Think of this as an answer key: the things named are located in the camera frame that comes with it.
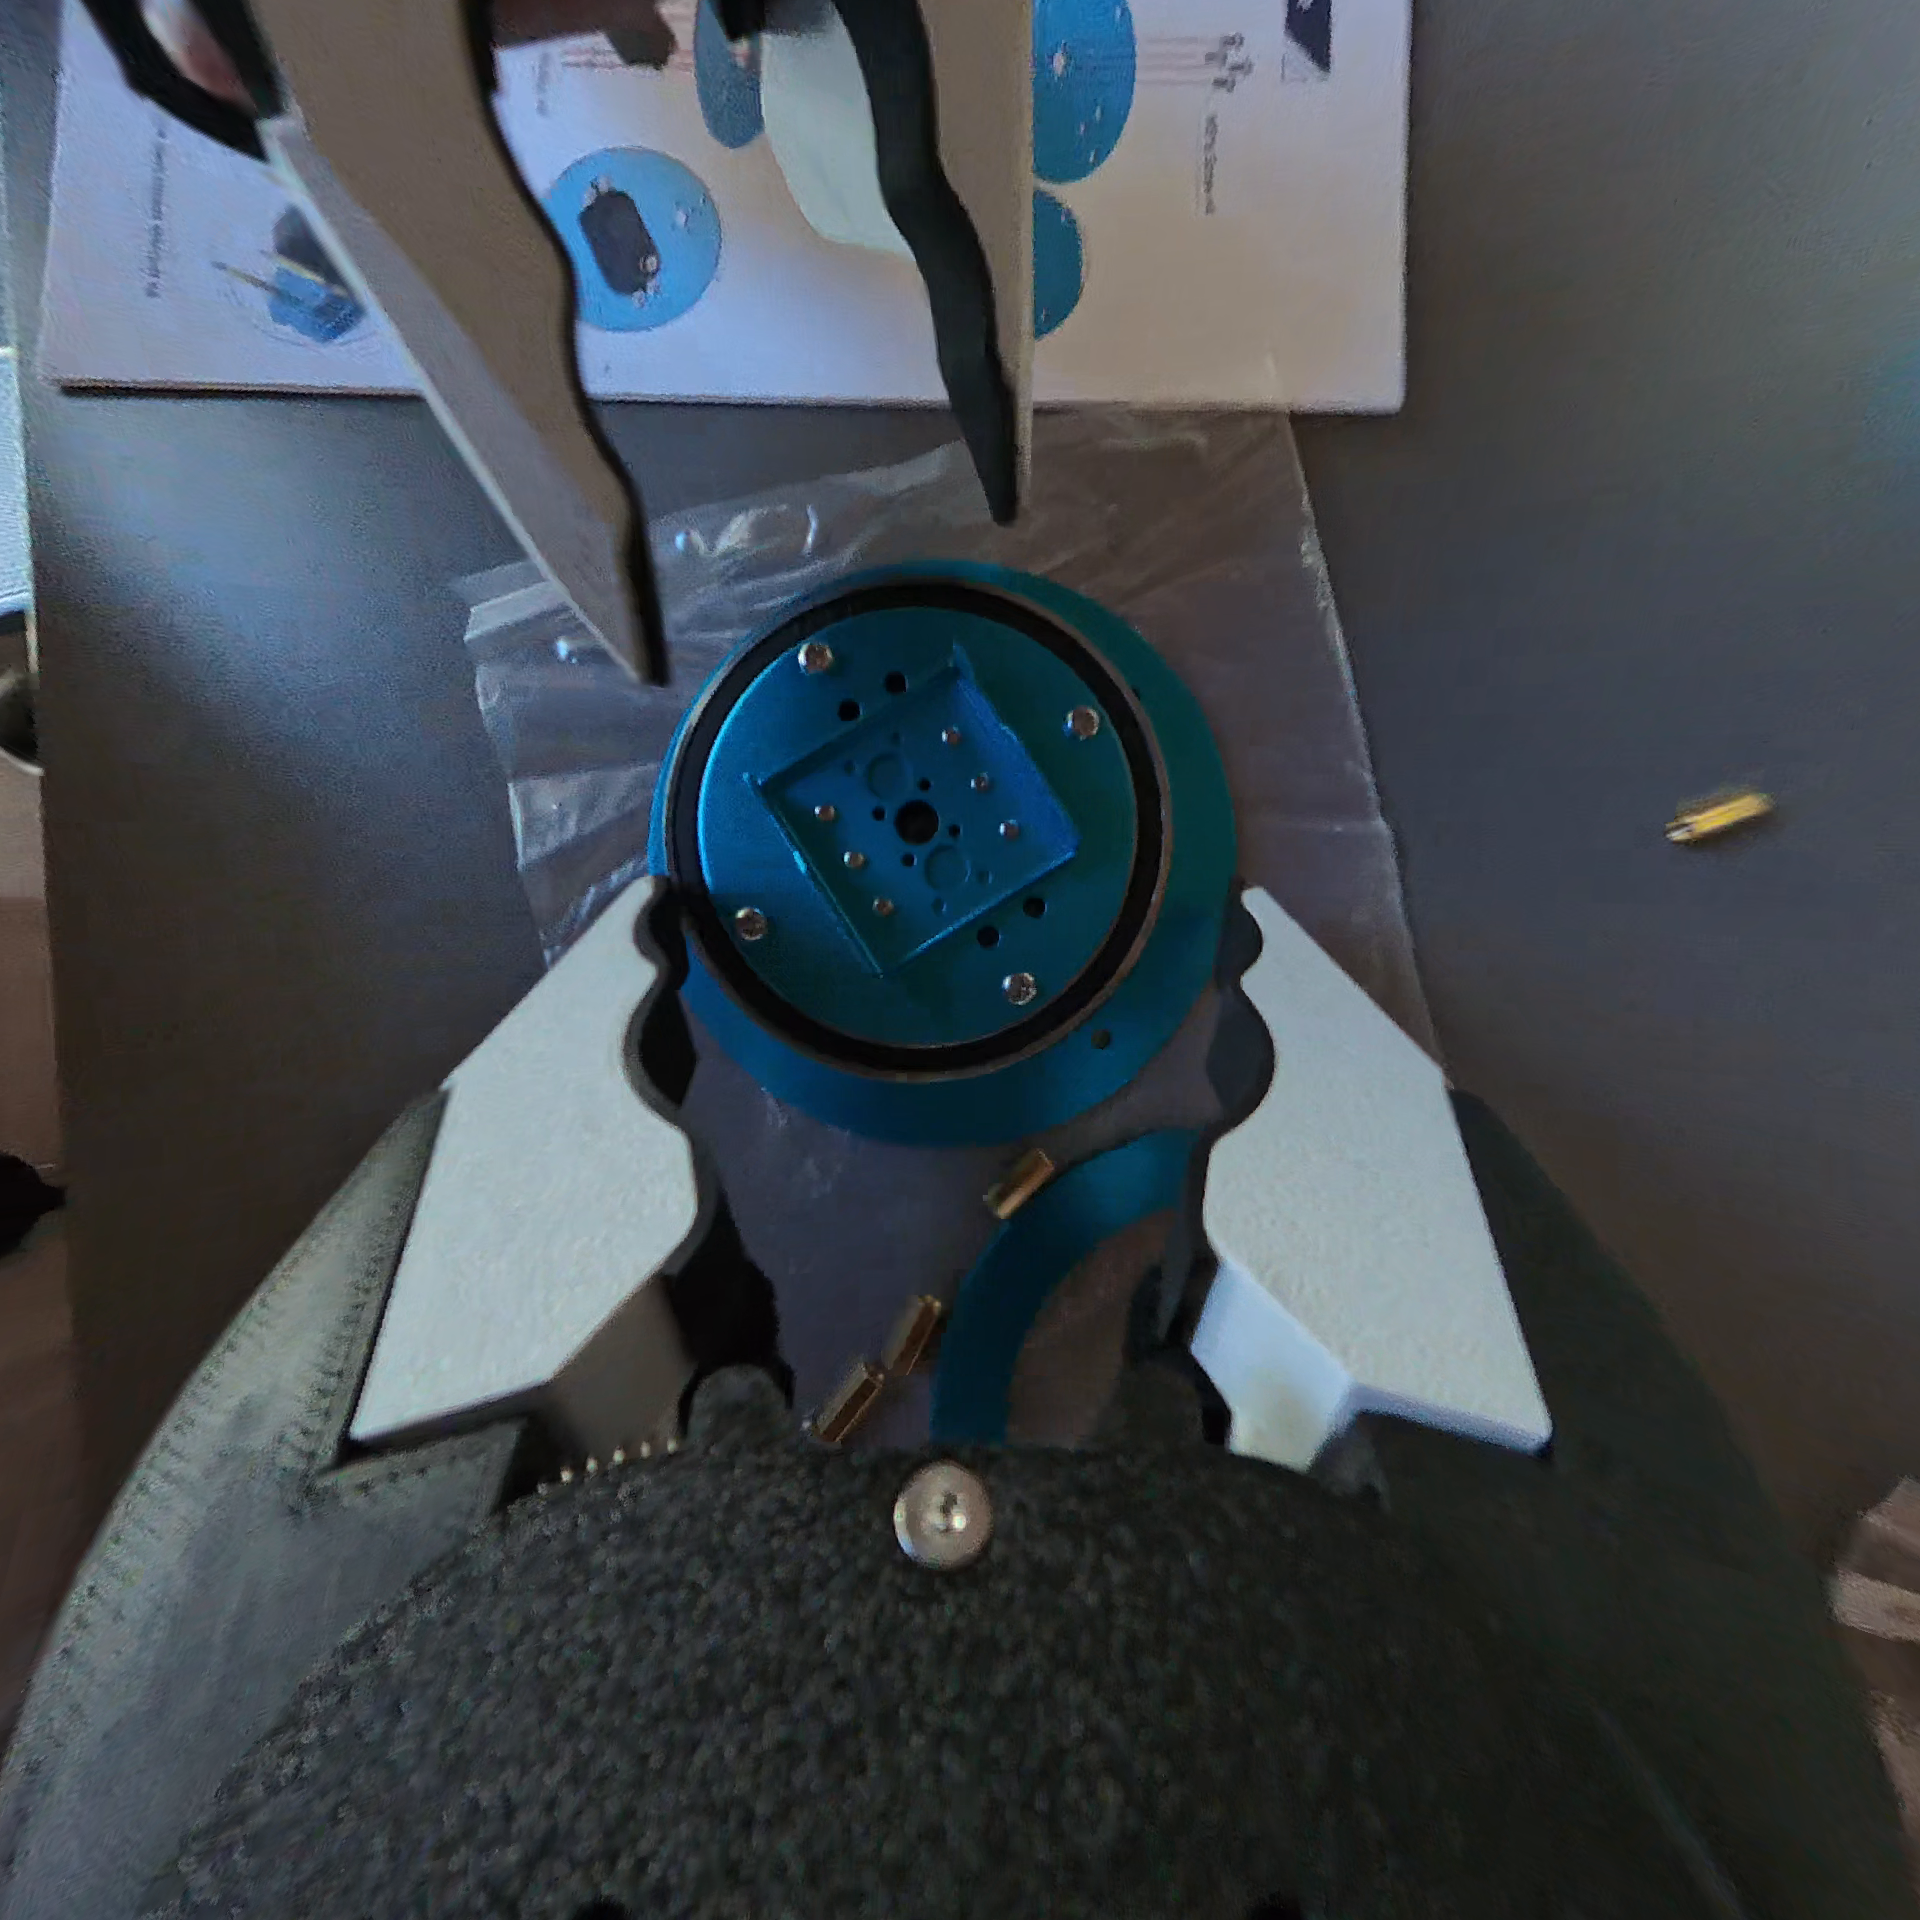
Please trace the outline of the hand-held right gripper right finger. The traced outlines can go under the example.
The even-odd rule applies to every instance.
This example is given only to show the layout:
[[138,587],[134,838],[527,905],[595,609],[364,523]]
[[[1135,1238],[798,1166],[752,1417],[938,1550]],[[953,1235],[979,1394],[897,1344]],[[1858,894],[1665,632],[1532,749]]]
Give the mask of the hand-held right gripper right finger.
[[1231,888],[1208,1085],[1139,1331],[1228,1450],[1314,1469],[1367,1417],[1539,1456],[1553,1415],[1451,1085],[1262,886]]

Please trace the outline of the grey desk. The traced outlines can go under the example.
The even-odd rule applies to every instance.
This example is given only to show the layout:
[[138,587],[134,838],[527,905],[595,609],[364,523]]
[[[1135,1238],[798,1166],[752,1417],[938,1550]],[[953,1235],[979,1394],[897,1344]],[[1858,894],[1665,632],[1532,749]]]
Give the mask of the grey desk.
[[[1299,429],[1438,1038],[1820,1568],[1916,1471],[1916,3],[1417,3],[1408,399]],[[79,1378],[180,1379],[540,969],[414,399],[27,391]],[[1700,847],[1681,805],[1759,786]]]

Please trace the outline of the teal metal ring plate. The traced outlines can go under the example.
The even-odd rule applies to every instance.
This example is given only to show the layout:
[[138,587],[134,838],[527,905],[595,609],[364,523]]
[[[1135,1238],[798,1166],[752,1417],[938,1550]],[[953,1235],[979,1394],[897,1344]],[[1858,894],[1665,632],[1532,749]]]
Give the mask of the teal metal ring plate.
[[1025,1344],[1059,1285],[1105,1241],[1177,1209],[1201,1134],[1169,1126],[1057,1173],[999,1224],[953,1296],[929,1392],[936,1447],[1006,1442]]

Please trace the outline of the clear plastic bag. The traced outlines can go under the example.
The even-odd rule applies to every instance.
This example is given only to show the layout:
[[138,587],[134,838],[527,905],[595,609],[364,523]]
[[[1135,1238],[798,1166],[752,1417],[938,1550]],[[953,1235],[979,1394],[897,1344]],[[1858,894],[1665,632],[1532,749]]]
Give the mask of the clear plastic bag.
[[[1438,1056],[1401,863],[1377,789],[1291,427],[1281,416],[1041,418],[1041,491],[998,529],[960,445],[929,421],[804,413],[785,464],[721,464],[656,523],[672,688],[630,680],[527,559],[457,574],[464,649],[507,778],[545,959],[639,873],[656,774],[696,688],[786,602],[860,569],[998,562],[1124,616],[1210,720],[1238,817],[1238,883],[1268,891]],[[983,1191],[1025,1149],[863,1139],[760,1093],[686,1011],[686,1126],[767,1273],[810,1417],[879,1357],[914,1294],[950,1297],[994,1234]]]

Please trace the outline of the assembly guide sheet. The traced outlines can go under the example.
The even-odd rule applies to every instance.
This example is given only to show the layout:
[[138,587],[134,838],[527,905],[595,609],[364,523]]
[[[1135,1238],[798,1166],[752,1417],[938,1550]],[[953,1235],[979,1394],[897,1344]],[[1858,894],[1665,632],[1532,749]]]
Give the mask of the assembly guide sheet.
[[[796,56],[663,3],[497,61],[497,113],[579,273],[599,399],[940,402],[903,255],[820,234],[778,167]],[[1036,399],[1393,413],[1407,387],[1411,3],[1031,13]],[[65,3],[39,370],[65,387],[414,392],[319,231],[178,128]]]

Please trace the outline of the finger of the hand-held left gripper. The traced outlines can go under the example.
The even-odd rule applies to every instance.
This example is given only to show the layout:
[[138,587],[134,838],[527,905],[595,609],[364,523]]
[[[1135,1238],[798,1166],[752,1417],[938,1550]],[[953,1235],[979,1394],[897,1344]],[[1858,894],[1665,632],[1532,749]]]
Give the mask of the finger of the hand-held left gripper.
[[1033,6],[841,1],[881,205],[929,296],[936,360],[991,517],[1012,523],[1033,421]]
[[494,110],[491,3],[267,1],[258,131],[524,553],[631,675],[663,682],[640,491],[579,363],[569,254]]

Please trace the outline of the blue turntable bearing assembly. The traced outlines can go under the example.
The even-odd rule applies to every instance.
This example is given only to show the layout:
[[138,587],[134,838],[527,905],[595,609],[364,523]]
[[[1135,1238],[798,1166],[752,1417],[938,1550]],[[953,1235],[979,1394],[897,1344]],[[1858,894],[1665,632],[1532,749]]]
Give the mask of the blue turntable bearing assembly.
[[1210,984],[1238,871],[1215,729],[1120,614],[975,562],[788,608],[699,685],[646,871],[764,1093],[994,1145],[1129,1087]]

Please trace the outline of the person's left hand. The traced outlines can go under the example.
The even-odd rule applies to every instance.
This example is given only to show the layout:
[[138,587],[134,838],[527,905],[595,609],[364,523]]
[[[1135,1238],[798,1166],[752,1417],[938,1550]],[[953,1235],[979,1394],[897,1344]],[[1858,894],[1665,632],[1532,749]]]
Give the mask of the person's left hand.
[[228,106],[252,106],[243,73],[228,58],[198,1],[143,1],[140,13],[174,69],[195,87]]

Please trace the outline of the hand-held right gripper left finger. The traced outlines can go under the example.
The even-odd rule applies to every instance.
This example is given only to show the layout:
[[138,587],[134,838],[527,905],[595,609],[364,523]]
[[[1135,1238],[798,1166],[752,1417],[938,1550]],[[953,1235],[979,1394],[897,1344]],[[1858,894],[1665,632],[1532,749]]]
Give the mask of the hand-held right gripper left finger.
[[607,1467],[675,1449],[731,1367],[793,1405],[775,1287],[684,1121],[686,973],[675,888],[640,878],[448,1077],[356,1449],[529,1421],[558,1469]]

